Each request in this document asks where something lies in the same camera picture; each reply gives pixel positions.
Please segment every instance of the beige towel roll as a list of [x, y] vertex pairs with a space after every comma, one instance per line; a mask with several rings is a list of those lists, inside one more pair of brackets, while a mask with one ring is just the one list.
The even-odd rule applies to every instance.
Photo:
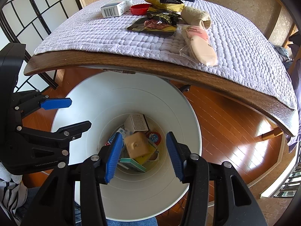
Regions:
[[187, 24], [201, 26], [203, 29], [209, 29], [211, 26], [210, 14], [194, 7], [185, 6], [181, 18]]

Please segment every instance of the quilted tablecloth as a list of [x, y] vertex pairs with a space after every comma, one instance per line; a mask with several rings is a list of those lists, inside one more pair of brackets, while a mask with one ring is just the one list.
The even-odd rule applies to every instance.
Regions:
[[[161, 60], [214, 74], [245, 87], [276, 97], [296, 109], [296, 96], [289, 75], [277, 52], [259, 29], [240, 14], [204, 0], [185, 2], [207, 11], [212, 20], [208, 30], [218, 65], [196, 65], [180, 56], [185, 41], [178, 31], [171, 37], [128, 31], [142, 16], [130, 11], [120, 17], [103, 18], [100, 8], [111, 0], [100, 0], [67, 19], [35, 50], [35, 54], [59, 50], [106, 52]], [[133, 0], [133, 4], [145, 3]]]

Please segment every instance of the barcode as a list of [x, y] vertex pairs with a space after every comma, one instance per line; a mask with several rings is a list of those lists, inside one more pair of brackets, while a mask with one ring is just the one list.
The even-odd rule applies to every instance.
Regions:
[[104, 8], [103, 11], [106, 17], [116, 16], [115, 9], [113, 8]]

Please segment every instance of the dark blue object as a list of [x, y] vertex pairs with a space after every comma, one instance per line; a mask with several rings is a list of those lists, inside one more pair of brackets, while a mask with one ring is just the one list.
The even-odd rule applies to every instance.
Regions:
[[121, 133], [116, 133], [114, 142], [113, 144], [111, 144], [112, 151], [109, 155], [108, 161], [106, 162], [106, 175], [104, 177], [104, 180], [106, 182], [110, 182], [110, 180], [114, 176], [117, 167], [117, 162], [121, 153], [122, 144], [123, 144], [123, 138]]
[[40, 104], [40, 106], [44, 110], [53, 110], [53, 109], [68, 108], [71, 104], [72, 104], [71, 98], [53, 98], [53, 99], [45, 100], [43, 103]]
[[170, 155], [171, 162], [173, 164], [173, 169], [175, 171], [176, 177], [182, 182], [184, 179], [184, 167], [182, 159], [177, 151], [176, 140], [172, 138], [170, 133], [166, 135], [166, 146], [168, 153]]

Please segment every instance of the blue denim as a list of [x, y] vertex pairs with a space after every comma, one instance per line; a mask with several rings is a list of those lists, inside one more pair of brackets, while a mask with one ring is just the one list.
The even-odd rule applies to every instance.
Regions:
[[[29, 205], [31, 204], [32, 200], [34, 199], [36, 193], [38, 192], [40, 187], [31, 188], [28, 189], [27, 199], [23, 206], [19, 207], [16, 210], [16, 218], [22, 221], [23, 216], [27, 212]], [[74, 214], [75, 214], [75, 225], [76, 226], [82, 226], [82, 219], [80, 214], [80, 205], [75, 203], [74, 207]], [[158, 226], [157, 219], [155, 217], [141, 220], [141, 221], [135, 221], [135, 222], [119, 222], [119, 221], [113, 221], [113, 220], [106, 220], [106, 223], [108, 226]]]

